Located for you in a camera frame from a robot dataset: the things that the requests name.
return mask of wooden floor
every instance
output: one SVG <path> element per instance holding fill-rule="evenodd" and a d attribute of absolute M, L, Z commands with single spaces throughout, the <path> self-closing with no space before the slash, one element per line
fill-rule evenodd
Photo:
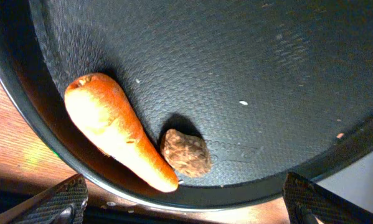
<path fill-rule="evenodd" d="M 75 174 L 31 130 L 0 85 L 0 189 L 37 194 Z M 209 223 L 289 223 L 282 198 L 221 212 L 172 212 L 137 205 L 88 182 L 89 205 L 178 220 Z M 107 202 L 117 206 L 109 207 Z"/>

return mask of brown rock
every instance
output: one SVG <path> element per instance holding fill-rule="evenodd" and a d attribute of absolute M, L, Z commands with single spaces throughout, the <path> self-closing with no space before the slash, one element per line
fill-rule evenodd
<path fill-rule="evenodd" d="M 189 177 L 201 177 L 212 166 L 204 140 L 175 129 L 168 130 L 164 135 L 161 154 L 174 169 Z"/>

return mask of wooden table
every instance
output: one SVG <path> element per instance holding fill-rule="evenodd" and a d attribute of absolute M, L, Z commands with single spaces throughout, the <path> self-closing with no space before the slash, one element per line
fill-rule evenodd
<path fill-rule="evenodd" d="M 0 189 L 37 194 L 75 171 L 61 161 L 31 130 L 0 84 Z M 282 198 L 256 206 L 221 212 L 174 212 L 137 205 L 88 182 L 89 205 L 102 209 L 178 220 L 210 223 L 289 223 Z M 109 207 L 107 202 L 117 206 Z"/>

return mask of white speck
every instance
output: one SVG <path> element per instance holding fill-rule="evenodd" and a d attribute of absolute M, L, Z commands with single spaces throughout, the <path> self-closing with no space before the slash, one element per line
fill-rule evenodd
<path fill-rule="evenodd" d="M 344 136 L 344 133 L 340 133 L 340 134 L 337 135 L 337 138 L 341 139 L 343 136 Z"/>
<path fill-rule="evenodd" d="M 106 203 L 108 206 L 116 206 L 117 204 L 115 202 L 107 202 Z"/>

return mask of brown lump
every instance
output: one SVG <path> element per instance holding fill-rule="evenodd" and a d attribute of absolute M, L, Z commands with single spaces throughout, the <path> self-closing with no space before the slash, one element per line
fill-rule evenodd
<path fill-rule="evenodd" d="M 204 140 L 175 129 L 168 130 L 164 135 L 161 154 L 174 169 L 188 177 L 201 177 L 212 166 Z"/>

